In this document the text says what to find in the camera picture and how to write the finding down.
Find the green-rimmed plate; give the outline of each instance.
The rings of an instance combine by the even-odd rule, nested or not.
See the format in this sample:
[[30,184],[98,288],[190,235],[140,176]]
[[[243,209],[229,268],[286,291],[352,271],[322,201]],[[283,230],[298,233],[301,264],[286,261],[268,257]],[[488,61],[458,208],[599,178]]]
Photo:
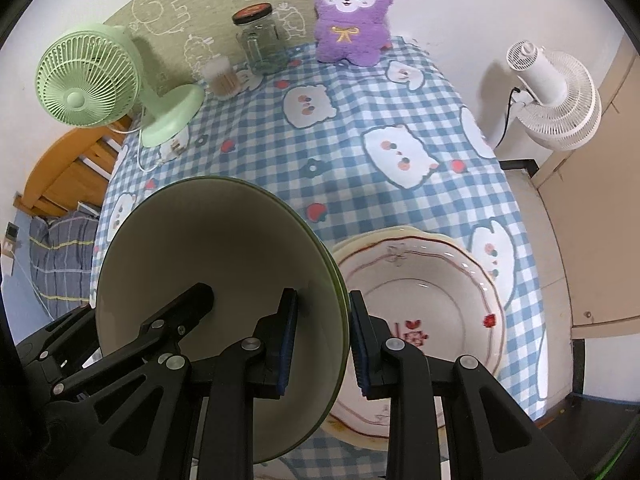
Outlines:
[[191,361],[251,335],[284,287],[300,295],[287,392],[255,401],[254,462],[276,458],[319,427],[340,389],[349,351],[342,276],[306,222],[271,193],[234,178],[181,180],[135,208],[108,248],[96,299],[102,352],[134,340],[140,323],[196,282],[216,299],[180,343]]

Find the plate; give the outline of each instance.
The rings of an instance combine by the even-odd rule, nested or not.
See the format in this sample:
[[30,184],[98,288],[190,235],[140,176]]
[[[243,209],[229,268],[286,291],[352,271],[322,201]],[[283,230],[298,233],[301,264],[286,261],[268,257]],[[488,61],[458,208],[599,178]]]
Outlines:
[[295,288],[300,310],[289,386],[254,402],[254,460],[296,447],[328,415],[347,361],[348,297],[331,254],[284,202],[224,177],[181,180],[153,193],[118,227],[100,271],[96,324],[109,354],[196,282],[213,310],[180,342],[189,360],[218,355],[277,311]]
[[[363,293],[369,313],[385,319],[393,336],[449,361],[474,355],[498,373],[505,342],[498,293],[482,267],[451,238],[406,228],[382,230],[343,244],[334,257],[348,290]],[[386,444],[390,402],[362,396],[351,355],[331,415],[324,428],[331,426],[341,440],[369,449]],[[436,415],[443,427],[439,398]]]

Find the wooden bed frame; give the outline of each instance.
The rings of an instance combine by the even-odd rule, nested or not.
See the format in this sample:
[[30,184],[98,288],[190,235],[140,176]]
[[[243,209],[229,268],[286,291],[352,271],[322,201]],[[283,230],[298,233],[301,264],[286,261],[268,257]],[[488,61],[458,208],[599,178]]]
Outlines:
[[[131,119],[124,116],[114,122],[113,127],[128,130],[130,124]],[[31,216],[44,218],[75,211],[78,202],[102,206],[108,180],[92,170],[81,157],[110,174],[118,153],[103,137],[122,145],[125,136],[102,126],[76,128],[60,137],[40,157],[27,179],[24,193],[16,196],[14,207]]]

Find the wooden door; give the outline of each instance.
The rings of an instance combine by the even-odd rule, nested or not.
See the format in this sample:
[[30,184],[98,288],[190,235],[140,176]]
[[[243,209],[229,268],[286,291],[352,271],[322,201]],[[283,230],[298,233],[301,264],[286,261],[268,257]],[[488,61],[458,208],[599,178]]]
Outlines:
[[640,316],[640,58],[596,136],[539,188],[574,326]]

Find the wallpaper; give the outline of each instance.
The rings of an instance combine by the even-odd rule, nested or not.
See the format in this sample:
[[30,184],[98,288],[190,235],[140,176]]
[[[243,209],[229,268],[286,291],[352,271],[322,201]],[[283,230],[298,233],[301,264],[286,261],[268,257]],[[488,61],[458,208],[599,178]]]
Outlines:
[[163,94],[199,79],[200,68],[217,54],[244,60],[236,41],[236,11],[269,2],[289,46],[313,41],[313,0],[132,0],[105,23],[123,25],[142,54],[149,84]]

